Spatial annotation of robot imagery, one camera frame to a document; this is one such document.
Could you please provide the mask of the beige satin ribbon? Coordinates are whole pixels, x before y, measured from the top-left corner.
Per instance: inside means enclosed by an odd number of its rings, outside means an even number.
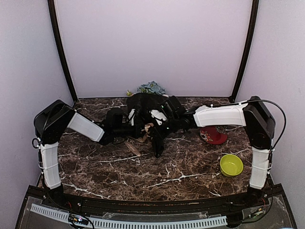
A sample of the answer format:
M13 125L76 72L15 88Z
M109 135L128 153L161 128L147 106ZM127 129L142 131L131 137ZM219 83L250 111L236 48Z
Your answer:
M136 140L137 142L144 143L150 137L150 128L154 127L153 123L148 123L144 126L144 129L141 130L140 136L137 138L131 137L131 139ZM128 140L124 141L124 144L127 148L136 156L141 156L141 153L136 149Z

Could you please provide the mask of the black wrapping paper sheet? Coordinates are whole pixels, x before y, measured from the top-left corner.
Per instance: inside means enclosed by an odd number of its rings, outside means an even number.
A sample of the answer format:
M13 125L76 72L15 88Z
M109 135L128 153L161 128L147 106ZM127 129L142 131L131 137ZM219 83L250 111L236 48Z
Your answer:
M146 93L134 94L126 100L128 113L133 108L139 109L138 115L135 119L135 123L143 123L144 125L148 123L153 123L154 126L157 126L158 124L151 117L151 110L158 110L162 112L167 117L167 121L173 120L173 109L170 107L169 102L170 98L167 96ZM150 128L150 138L152 141L154 156L156 158L159 158L164 152L164 139L162 140L152 138L152 128Z

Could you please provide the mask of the white pink flower bunch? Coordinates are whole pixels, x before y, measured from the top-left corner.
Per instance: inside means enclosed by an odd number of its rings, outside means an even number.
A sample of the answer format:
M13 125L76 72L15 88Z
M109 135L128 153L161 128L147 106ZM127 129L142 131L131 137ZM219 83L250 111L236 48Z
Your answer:
M131 91L129 91L129 90L127 90L126 95L127 95L127 96L133 96L133 95L134 95L134 93L133 93L133 92L131 92Z

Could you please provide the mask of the blue hydrangea flower stem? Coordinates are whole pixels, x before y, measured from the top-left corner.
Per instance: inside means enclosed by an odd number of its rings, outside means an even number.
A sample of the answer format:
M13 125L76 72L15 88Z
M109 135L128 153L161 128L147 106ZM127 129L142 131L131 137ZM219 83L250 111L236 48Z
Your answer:
M146 84L142 84L137 88L138 93L146 93L146 94L166 94L165 89L162 88L155 81L148 82Z

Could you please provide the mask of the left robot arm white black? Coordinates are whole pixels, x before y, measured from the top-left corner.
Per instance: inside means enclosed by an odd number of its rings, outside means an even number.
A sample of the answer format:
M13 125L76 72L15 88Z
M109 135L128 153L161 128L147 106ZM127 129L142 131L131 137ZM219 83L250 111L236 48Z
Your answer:
M95 122L62 100L56 100L38 113L33 121L34 148L39 151L39 166L43 175L43 185L49 201L57 208L67 204L59 173L58 147L66 130L70 129L102 146L114 143L116 138L139 138L145 125L137 120L138 111L130 115L118 107L112 108L102 122Z

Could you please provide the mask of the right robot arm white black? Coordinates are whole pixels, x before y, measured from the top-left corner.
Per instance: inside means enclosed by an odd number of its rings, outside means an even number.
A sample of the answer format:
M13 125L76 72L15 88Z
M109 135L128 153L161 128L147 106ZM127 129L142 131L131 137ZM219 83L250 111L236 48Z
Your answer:
M273 154L279 140L275 140L275 118L266 107L274 105L287 118L283 109L273 101L253 96L231 104L207 104L186 109L172 96L150 109L149 116L156 122L152 127L152 145L155 157L164 151L164 139L178 131L206 127L236 127L247 136L252 153L251 174L243 203L253 207L263 196Z

